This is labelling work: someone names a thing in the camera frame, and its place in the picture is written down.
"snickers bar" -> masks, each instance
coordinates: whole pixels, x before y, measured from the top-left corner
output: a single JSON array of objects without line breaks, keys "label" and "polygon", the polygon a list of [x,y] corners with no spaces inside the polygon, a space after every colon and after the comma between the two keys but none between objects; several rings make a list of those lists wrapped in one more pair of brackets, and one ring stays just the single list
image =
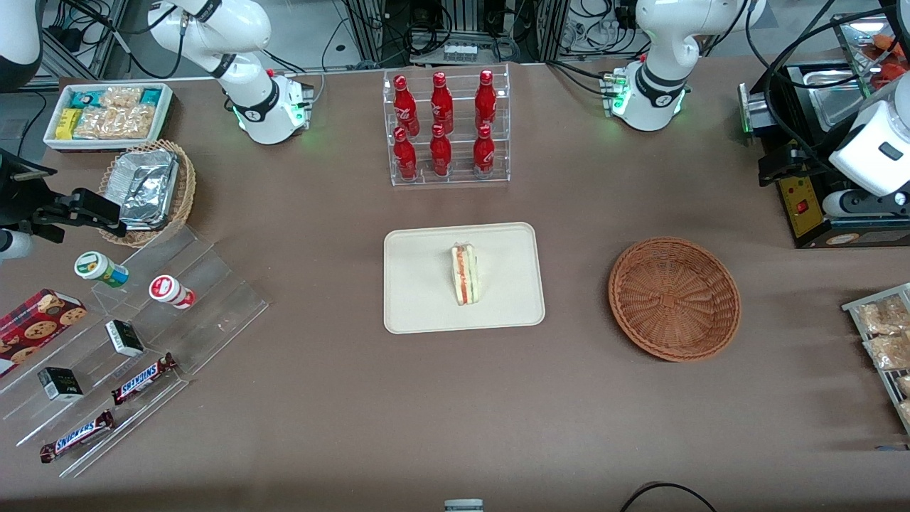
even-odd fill
[{"label": "snickers bar", "polygon": [[112,391],[111,395],[114,396],[114,404],[120,405],[136,396],[140,391],[146,389],[150,384],[161,377],[161,375],[164,375],[167,370],[170,370],[175,366],[177,366],[177,363],[174,362],[174,358],[171,357],[170,352],[166,353],[164,357],[155,361],[155,364],[152,364],[143,370],[141,374],[133,377],[129,382]]},{"label": "snickers bar", "polygon": [[111,415],[110,411],[105,411],[101,413],[99,417],[95,418],[95,421],[86,423],[73,432],[70,432],[65,437],[57,439],[56,443],[48,443],[41,446],[41,462],[45,464],[53,462],[54,459],[61,456],[66,450],[73,446],[84,443],[88,438],[94,437],[101,432],[113,429],[114,417]]}]

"acrylic bottle rack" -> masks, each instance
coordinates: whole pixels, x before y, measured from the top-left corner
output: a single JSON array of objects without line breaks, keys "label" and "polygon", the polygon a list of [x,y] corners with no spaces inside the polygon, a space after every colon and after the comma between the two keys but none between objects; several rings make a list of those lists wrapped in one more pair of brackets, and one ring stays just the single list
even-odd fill
[{"label": "acrylic bottle rack", "polygon": [[[491,138],[496,146],[493,153],[493,169],[489,178],[478,179],[474,175],[474,141],[477,140],[477,126],[474,122],[474,96],[480,84],[480,72],[489,69],[493,72],[493,88],[496,90],[496,120],[490,127]],[[430,110],[430,97],[433,94],[433,73],[444,71],[454,106],[454,130],[449,134],[452,146],[451,172],[448,177],[440,177],[433,172],[430,156],[431,127],[433,116]],[[398,125],[395,118],[395,87],[392,78],[403,75],[408,79],[408,89],[417,101],[417,118],[420,122],[420,133],[410,139],[417,151],[417,179],[406,181],[401,178],[395,162],[393,147],[395,139],[392,130]],[[389,147],[389,169],[392,185],[490,185],[502,184],[511,177],[511,87],[509,68],[506,65],[465,66],[447,68],[413,67],[386,71],[383,77],[382,106],[386,121],[386,144]]]}]

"cookie box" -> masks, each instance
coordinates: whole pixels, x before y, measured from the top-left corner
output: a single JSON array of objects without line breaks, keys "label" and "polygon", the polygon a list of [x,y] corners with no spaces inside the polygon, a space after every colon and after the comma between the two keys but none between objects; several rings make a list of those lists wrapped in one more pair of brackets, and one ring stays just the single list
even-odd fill
[{"label": "cookie box", "polygon": [[79,300],[42,290],[0,318],[0,377],[82,320],[86,313]]}]

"red bottle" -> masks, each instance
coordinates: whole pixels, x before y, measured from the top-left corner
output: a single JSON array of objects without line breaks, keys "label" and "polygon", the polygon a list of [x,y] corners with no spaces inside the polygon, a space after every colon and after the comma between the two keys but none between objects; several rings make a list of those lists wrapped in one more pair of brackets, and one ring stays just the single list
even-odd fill
[{"label": "red bottle", "polygon": [[480,87],[474,97],[474,122],[477,129],[481,125],[493,125],[496,120],[496,91],[493,90],[493,72],[484,69],[480,72]]},{"label": "red bottle", "polygon": [[430,141],[430,153],[433,155],[433,172],[445,178],[449,176],[452,163],[452,145],[446,137],[445,128],[437,123],[433,125],[433,140]]},{"label": "red bottle", "polygon": [[430,98],[433,109],[433,123],[441,124],[446,133],[455,129],[455,112],[452,106],[452,93],[446,87],[446,74],[433,73],[433,96]]},{"label": "red bottle", "polygon": [[409,137],[417,137],[420,133],[420,122],[417,120],[417,102],[408,90],[408,79],[398,75],[393,80],[395,84],[395,117],[399,126],[408,131]]},{"label": "red bottle", "polygon": [[413,181],[417,179],[417,153],[408,140],[408,132],[403,127],[395,127],[395,161],[398,164],[401,179]]},{"label": "red bottle", "polygon": [[481,125],[474,141],[474,175],[480,179],[490,177],[493,172],[493,151],[496,146],[490,139],[490,125]]}]

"cookie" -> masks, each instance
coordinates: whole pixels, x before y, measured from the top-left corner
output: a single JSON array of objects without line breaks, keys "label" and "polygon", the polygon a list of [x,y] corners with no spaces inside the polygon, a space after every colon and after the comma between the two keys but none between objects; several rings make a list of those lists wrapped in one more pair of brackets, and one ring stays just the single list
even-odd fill
[{"label": "cookie", "polygon": [[29,340],[40,340],[51,335],[54,331],[56,331],[56,323],[45,320],[29,325],[28,329],[25,329],[25,337]]},{"label": "cookie", "polygon": [[20,350],[19,352],[14,353],[13,356],[9,358],[9,360],[12,361],[13,364],[22,364],[25,362],[26,359],[28,359],[28,356],[32,355],[33,353],[35,353],[37,351],[38,351],[38,347],[26,347],[26,348]]},{"label": "cookie", "polygon": [[76,322],[82,320],[82,317],[86,316],[87,311],[85,308],[74,308],[68,312],[63,313],[60,316],[60,323],[63,325],[72,325]]},{"label": "cookie", "polygon": [[38,312],[45,312],[51,316],[60,312],[66,304],[55,295],[45,295],[38,301]]}]

